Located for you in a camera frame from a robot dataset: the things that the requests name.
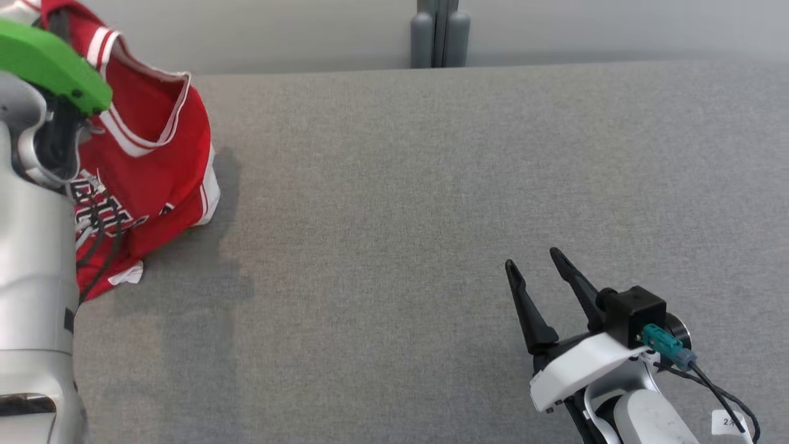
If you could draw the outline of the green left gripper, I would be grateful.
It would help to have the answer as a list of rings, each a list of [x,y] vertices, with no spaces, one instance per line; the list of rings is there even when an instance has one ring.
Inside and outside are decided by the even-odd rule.
[[[65,97],[86,117],[108,110],[109,84],[65,40],[48,30],[0,18],[0,71]]]

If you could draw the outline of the grey partition post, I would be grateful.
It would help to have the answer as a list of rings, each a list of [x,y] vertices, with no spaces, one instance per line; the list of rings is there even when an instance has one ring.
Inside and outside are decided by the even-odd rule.
[[[416,0],[411,18],[411,68],[457,68],[466,65],[470,14],[461,0]]]

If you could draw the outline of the red Bulls basketball jersey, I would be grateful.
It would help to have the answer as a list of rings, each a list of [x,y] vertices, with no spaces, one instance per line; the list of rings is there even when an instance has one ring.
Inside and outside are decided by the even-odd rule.
[[[110,107],[91,119],[80,147],[81,170],[99,175],[121,204],[121,248],[86,301],[123,282],[136,283],[144,258],[183,231],[212,219],[221,191],[214,170],[211,127],[187,72],[166,72],[141,62],[120,31],[77,0],[40,0],[43,25],[53,12],[67,15],[73,48],[110,85]],[[84,269],[84,289],[109,255],[104,238]]]

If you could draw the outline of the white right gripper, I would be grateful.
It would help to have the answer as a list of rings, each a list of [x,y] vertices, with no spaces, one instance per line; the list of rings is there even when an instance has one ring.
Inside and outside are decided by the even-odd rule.
[[[604,311],[595,303],[598,290],[558,247],[549,250],[561,278],[570,285],[578,303],[588,319],[589,332],[604,328]],[[542,356],[558,343],[558,332],[545,323],[541,312],[526,290],[525,279],[513,260],[505,261],[505,274],[521,326],[527,351],[532,356]],[[530,381],[530,397],[536,411],[547,411],[560,401],[593,382],[603,379],[631,357],[637,357],[647,348],[626,348],[605,332],[592,335],[572,346],[569,351],[545,364],[534,364],[536,374]]]

